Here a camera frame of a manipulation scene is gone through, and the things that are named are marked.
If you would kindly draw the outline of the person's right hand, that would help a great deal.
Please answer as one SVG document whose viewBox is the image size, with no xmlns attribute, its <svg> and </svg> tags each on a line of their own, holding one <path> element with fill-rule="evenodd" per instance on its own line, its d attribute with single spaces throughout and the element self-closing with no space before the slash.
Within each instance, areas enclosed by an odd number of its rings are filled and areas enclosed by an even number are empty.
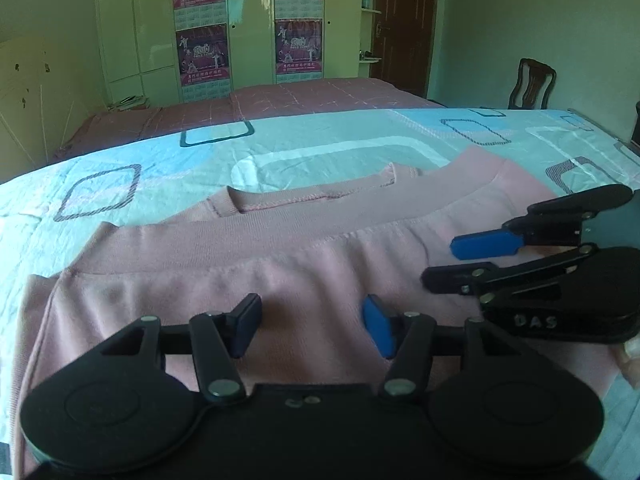
<svg viewBox="0 0 640 480">
<path fill-rule="evenodd" d="M 640 368 L 640 336 L 636 335 L 625 341 L 617 350 L 617 361 L 620 371 L 634 387 L 639 382 Z"/>
</svg>

